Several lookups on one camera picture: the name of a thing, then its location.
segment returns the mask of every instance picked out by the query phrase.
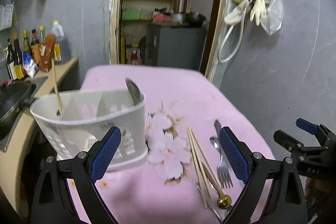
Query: flower pattern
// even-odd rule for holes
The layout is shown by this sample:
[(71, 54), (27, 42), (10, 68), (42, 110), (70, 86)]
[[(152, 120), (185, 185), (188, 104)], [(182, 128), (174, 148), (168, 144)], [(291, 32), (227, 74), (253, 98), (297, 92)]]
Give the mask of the flower pattern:
[(190, 164), (191, 153), (186, 139), (178, 136), (174, 126), (178, 119), (163, 112), (149, 113), (146, 118), (146, 138), (149, 148), (148, 161), (164, 167), (166, 183), (179, 183)]

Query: gold spoon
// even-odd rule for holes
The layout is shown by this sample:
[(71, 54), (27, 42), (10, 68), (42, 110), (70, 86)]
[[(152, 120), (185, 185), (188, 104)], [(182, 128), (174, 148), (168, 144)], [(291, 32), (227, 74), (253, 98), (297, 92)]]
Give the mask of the gold spoon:
[(204, 165), (204, 163), (202, 163), (202, 165), (203, 165), (204, 173), (205, 173), (207, 179), (210, 181), (210, 183), (215, 188), (215, 190), (218, 194), (218, 200), (217, 200), (218, 208), (222, 209), (222, 210), (225, 210), (225, 209), (229, 208), (231, 206), (231, 203), (232, 203), (231, 197), (229, 195), (224, 194), (221, 191), (221, 189), (218, 187), (218, 185), (216, 184), (216, 182), (214, 181), (214, 179), (210, 175), (210, 173), (209, 173), (208, 169), (206, 168), (206, 166)]

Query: blue gripper pad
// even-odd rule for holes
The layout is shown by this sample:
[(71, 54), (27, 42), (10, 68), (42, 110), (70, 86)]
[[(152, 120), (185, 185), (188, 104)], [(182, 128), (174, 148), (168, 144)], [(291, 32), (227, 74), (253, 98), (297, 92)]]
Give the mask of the blue gripper pad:
[(308, 122), (302, 118), (298, 118), (296, 120), (296, 126), (298, 128), (301, 128), (302, 130), (304, 130), (305, 132), (308, 132), (312, 135), (316, 135), (317, 132), (319, 131), (318, 128), (317, 128), (317, 125), (311, 123), (311, 122)]
[(113, 129), (114, 129), (113, 133), (110, 135), (110, 137), (107, 139), (101, 150), (98, 152), (95, 159), (92, 161), (92, 171), (90, 175), (90, 180), (92, 181), (93, 184), (97, 180), (103, 178), (121, 142), (120, 129), (117, 127), (114, 127)]
[(225, 156), (229, 160), (237, 179), (242, 180), (244, 184), (247, 184), (250, 179), (248, 163), (225, 128), (222, 128), (219, 132), (219, 143)]

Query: white utensil holder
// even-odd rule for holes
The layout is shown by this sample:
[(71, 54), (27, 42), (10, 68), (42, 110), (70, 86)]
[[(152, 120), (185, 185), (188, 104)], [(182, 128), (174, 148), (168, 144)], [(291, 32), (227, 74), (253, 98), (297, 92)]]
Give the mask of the white utensil holder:
[(136, 98), (132, 89), (74, 90), (60, 92), (59, 96), (63, 105), (62, 116), (58, 115), (55, 94), (40, 97), (30, 108), (58, 158), (70, 159), (80, 151), (88, 151), (111, 126), (117, 126), (122, 138), (108, 170), (120, 170), (146, 162), (148, 148), (144, 131), (144, 94), (139, 92)]

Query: metal screw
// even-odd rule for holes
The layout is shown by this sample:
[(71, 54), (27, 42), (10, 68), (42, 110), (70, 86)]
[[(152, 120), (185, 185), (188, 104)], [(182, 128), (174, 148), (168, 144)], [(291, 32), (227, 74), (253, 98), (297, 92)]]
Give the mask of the metal screw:
[(54, 160), (54, 157), (53, 157), (53, 156), (49, 156), (49, 157), (46, 159), (47, 163), (50, 163), (50, 162), (52, 162), (53, 160)]
[(259, 153), (259, 152), (254, 152), (254, 153), (253, 153), (253, 156), (254, 156), (256, 159), (261, 159), (261, 158), (263, 157), (262, 154)]
[(292, 164), (292, 163), (293, 163), (292, 158), (289, 158), (289, 157), (287, 157), (287, 158), (285, 159), (285, 161), (286, 161), (288, 164)]
[(78, 157), (80, 159), (84, 159), (86, 157), (86, 152), (84, 152), (84, 151), (83, 152), (79, 152)]

